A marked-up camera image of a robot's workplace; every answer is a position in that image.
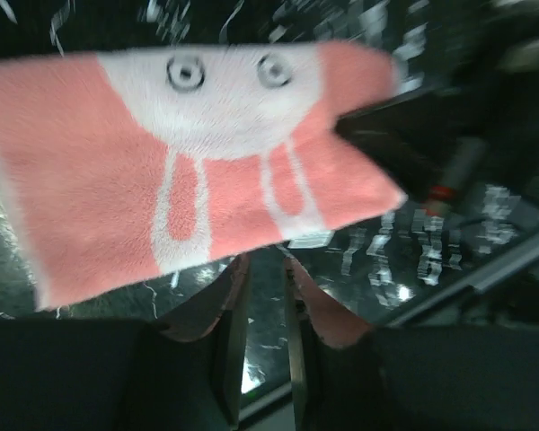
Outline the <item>pink rabbit towel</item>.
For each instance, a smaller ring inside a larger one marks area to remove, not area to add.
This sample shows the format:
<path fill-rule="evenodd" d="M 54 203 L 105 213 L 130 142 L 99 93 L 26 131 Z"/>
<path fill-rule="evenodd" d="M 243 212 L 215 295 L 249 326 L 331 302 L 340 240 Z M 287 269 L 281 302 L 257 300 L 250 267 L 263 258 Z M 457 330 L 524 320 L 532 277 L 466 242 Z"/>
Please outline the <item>pink rabbit towel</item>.
<path fill-rule="evenodd" d="M 40 309 L 399 208 L 335 132 L 393 97 L 348 41 L 0 61 L 0 198 Z"/>

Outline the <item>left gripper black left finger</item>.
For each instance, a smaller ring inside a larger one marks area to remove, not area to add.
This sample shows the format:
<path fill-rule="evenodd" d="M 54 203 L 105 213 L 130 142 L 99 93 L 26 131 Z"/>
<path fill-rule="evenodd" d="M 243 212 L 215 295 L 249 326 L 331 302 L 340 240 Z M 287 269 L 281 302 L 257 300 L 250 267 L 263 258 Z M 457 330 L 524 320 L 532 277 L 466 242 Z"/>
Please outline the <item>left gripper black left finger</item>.
<path fill-rule="evenodd" d="M 0 319 L 0 430 L 234 430 L 250 260 L 155 321 Z"/>

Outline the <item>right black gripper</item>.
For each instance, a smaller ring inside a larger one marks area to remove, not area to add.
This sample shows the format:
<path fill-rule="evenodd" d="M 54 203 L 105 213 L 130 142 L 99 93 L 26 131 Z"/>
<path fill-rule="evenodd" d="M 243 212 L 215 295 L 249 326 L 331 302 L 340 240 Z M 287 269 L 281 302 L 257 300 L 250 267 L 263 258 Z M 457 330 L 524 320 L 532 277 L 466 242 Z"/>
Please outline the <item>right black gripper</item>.
<path fill-rule="evenodd" d="M 439 1 L 437 96 L 338 118 L 335 131 L 435 210 L 491 180 L 539 205 L 539 1 Z"/>

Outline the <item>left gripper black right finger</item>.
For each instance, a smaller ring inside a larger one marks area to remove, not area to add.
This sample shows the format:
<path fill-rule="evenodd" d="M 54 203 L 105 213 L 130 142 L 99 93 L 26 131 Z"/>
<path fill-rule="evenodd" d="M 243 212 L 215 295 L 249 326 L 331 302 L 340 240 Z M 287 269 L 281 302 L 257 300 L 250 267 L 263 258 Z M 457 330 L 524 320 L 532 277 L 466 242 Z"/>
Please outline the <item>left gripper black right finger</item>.
<path fill-rule="evenodd" d="M 299 430 L 539 430 L 539 327 L 378 327 L 284 263 Z"/>

